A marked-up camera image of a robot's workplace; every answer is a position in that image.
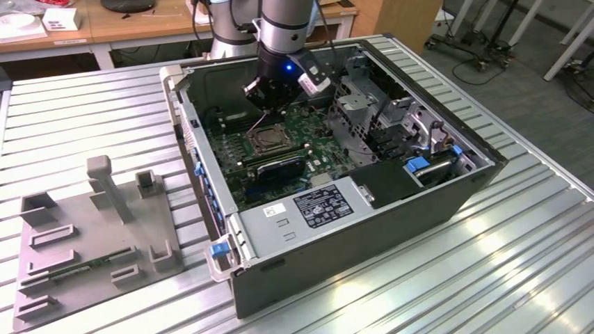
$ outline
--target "black side panel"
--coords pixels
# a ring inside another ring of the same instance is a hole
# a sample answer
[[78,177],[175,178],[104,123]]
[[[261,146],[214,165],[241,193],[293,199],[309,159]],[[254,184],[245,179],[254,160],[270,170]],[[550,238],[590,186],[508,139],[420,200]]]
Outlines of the black side panel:
[[350,173],[355,184],[365,186],[374,197],[371,202],[374,209],[379,209],[426,190],[413,180],[413,176],[409,175],[402,164],[401,160],[387,160],[357,168]]
[[385,214],[294,249],[285,257],[251,267],[231,280],[238,318],[257,313],[450,219],[501,169],[502,165],[486,168]]

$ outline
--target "white sticker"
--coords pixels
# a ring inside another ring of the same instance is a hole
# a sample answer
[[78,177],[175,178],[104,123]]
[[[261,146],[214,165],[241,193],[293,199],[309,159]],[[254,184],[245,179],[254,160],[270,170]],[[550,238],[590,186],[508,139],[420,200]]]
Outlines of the white sticker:
[[275,216],[277,214],[282,214],[285,211],[287,211],[287,209],[282,203],[263,208],[263,214],[267,218]]
[[68,45],[80,43],[87,43],[87,39],[83,38],[82,40],[58,40],[56,42],[54,42],[55,45]]

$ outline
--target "aluminum slotted table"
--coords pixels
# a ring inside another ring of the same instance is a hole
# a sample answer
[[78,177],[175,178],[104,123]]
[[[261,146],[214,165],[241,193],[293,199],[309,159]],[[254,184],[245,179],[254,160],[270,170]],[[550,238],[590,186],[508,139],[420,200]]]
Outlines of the aluminum slotted table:
[[206,228],[166,111],[171,63],[20,81],[2,96],[0,333],[11,332],[18,197],[90,191],[82,161],[115,182],[166,176],[187,271],[34,333],[589,333],[594,329],[593,191],[397,41],[367,38],[510,163],[453,219],[253,317],[235,317],[202,251]]

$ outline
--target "3d printed holder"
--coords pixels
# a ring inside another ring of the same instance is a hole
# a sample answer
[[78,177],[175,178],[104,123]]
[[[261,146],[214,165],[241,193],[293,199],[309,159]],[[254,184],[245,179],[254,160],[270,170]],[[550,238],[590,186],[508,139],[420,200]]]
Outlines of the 3d printed holder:
[[92,193],[23,197],[14,329],[24,331],[183,270],[163,178],[117,186],[111,160],[87,160]]

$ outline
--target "metal pole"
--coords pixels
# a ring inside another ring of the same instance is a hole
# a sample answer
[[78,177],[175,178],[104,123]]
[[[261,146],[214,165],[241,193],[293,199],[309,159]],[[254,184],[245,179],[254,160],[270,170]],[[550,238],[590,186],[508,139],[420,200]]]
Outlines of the metal pole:
[[520,39],[522,38],[522,35],[526,32],[526,29],[529,28],[530,22],[536,18],[538,10],[541,9],[542,2],[544,2],[544,0],[537,0],[534,2],[534,5],[532,5],[529,14],[526,14],[526,17],[524,18],[522,23],[520,24],[518,30],[514,33],[514,36],[512,36],[512,39],[509,42],[512,47],[516,46]]
[[461,28],[462,22],[465,21],[468,10],[470,9],[473,2],[474,2],[474,0],[465,0],[465,3],[462,4],[461,11],[460,11],[458,15],[456,16],[456,20],[454,20],[454,24],[453,24],[453,35],[456,35],[456,33],[458,33],[458,29]]
[[492,15],[492,11],[493,11],[493,8],[496,7],[497,3],[498,3],[498,0],[489,0],[489,3],[486,4],[485,10],[484,10],[484,14],[481,14],[477,25],[473,28],[474,31],[484,30],[486,19],[489,19],[489,16]]
[[560,70],[568,63],[570,57],[574,55],[577,49],[580,49],[580,46],[582,45],[584,41],[590,36],[593,31],[594,31],[594,17],[592,18],[590,23],[586,25],[586,28],[584,28],[581,34],[577,36],[576,41],[568,47],[566,51],[564,52],[564,55],[561,55],[556,65],[553,65],[553,67],[550,68],[548,74],[545,75],[545,80],[550,81],[554,78],[557,72],[560,72]]
[[501,32],[504,31],[504,28],[505,28],[505,26],[508,24],[508,20],[510,19],[512,13],[514,12],[516,7],[518,6],[518,2],[520,2],[520,0],[514,0],[512,2],[512,4],[508,6],[506,12],[504,14],[504,18],[502,18],[502,20],[500,22],[498,28],[496,30],[496,33],[493,34],[493,37],[492,37],[492,42],[489,44],[490,48],[497,48],[497,46],[498,46],[498,40],[500,40],[500,37],[501,37]]
[[593,14],[593,11],[594,11],[594,2],[590,5],[590,7],[586,9],[586,11],[584,12],[582,16],[580,16],[580,19],[577,20],[574,26],[572,27],[572,30],[569,31],[568,35],[565,35],[565,38],[561,41],[561,44],[568,45],[572,38],[574,38],[577,31],[584,26],[584,23],[586,22],[588,18]]

